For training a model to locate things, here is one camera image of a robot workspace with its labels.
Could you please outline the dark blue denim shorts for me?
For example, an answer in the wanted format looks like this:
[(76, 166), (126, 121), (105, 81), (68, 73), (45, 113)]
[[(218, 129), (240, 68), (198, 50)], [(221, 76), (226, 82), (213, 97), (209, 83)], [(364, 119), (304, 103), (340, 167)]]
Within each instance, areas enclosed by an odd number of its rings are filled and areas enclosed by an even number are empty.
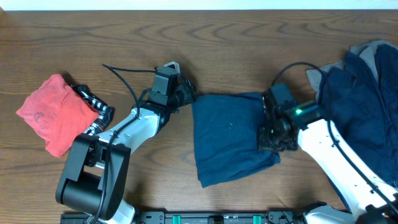
[(260, 93), (203, 95), (192, 105), (193, 143), (203, 188), (238, 180), (280, 163), (261, 151), (257, 131), (266, 123)]

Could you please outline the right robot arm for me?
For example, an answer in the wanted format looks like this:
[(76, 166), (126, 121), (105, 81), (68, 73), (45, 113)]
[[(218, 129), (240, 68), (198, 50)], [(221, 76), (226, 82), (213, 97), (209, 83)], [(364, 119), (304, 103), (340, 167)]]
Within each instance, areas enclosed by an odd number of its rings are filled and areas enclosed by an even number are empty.
[(376, 175), (352, 150), (316, 102), (264, 103), (266, 124), (258, 131), (264, 151), (301, 148), (322, 168), (349, 208), (315, 205), (301, 223), (397, 223), (397, 189)]

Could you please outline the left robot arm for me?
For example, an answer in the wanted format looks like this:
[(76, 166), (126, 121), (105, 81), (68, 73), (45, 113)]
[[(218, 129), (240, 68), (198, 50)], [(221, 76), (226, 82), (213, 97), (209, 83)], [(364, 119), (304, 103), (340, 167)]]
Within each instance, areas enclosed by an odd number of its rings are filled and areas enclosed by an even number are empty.
[(80, 134), (58, 183), (55, 198), (78, 215), (61, 217), (67, 223), (132, 223), (135, 208), (123, 200), (131, 154), (154, 137), (182, 106), (193, 103), (195, 90), (188, 80), (156, 79), (147, 100), (132, 108), (112, 129)]

